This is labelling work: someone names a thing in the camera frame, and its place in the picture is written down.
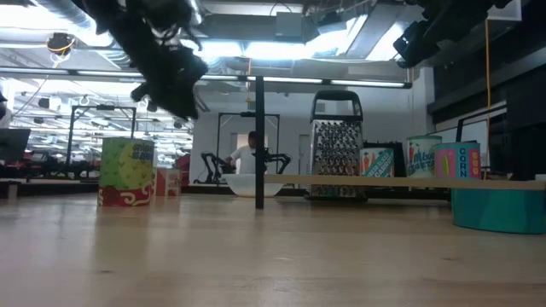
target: wooden plank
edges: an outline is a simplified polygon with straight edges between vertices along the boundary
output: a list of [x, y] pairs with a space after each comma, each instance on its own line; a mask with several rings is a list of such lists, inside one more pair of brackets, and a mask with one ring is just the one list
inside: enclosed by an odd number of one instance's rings
[[348, 176], [299, 176], [265, 175], [268, 183], [347, 185], [370, 187], [412, 187], [412, 188], [472, 188], [507, 190], [546, 190], [546, 182], [463, 180], [463, 179], [414, 179], [414, 178], [373, 178]]

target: white shirt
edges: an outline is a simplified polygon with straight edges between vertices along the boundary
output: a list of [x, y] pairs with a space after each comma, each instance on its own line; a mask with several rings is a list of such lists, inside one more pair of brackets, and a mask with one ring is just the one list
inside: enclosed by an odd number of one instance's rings
[[239, 168], [239, 174], [255, 174], [256, 173], [256, 159], [253, 154], [255, 149], [251, 149], [248, 146], [243, 146], [235, 150], [231, 154], [231, 158], [234, 161], [241, 159], [241, 167]]

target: teal container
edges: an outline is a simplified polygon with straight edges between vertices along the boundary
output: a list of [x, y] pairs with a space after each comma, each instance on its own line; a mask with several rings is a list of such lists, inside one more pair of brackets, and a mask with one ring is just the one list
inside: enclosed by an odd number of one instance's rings
[[442, 143], [434, 148], [436, 178], [481, 179], [479, 143]]
[[543, 191], [452, 189], [456, 226], [514, 234], [546, 233]]

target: colorful can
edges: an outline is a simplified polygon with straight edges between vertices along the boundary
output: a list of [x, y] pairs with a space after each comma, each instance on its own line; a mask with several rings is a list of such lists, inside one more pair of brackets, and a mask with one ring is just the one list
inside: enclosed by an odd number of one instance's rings
[[363, 177], [394, 177], [394, 150], [392, 148], [361, 149], [360, 175]]
[[153, 164], [153, 142], [123, 137], [104, 139], [98, 205], [149, 205]]
[[408, 177], [434, 178], [434, 147], [442, 136], [412, 136], [408, 138]]
[[479, 143], [436, 145], [436, 178], [481, 179]]

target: yellow cable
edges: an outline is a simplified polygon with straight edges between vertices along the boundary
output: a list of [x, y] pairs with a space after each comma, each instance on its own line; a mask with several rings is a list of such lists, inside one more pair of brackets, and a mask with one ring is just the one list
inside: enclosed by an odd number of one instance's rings
[[[489, 21], [485, 21], [485, 80], [487, 83], [487, 111], [491, 110], [491, 66], [490, 66], [490, 46], [489, 46]], [[489, 129], [491, 116], [487, 113], [487, 143], [485, 144], [485, 166], [489, 164]], [[484, 180], [487, 179], [485, 168]]]
[[68, 44], [67, 46], [64, 46], [64, 47], [59, 48], [59, 49], [52, 49], [52, 48], [48, 47], [48, 50], [51, 51], [51, 52], [65, 51], [66, 49], [72, 47], [75, 42], [76, 42], [76, 39], [73, 39], [72, 42], [70, 42], [70, 44]]

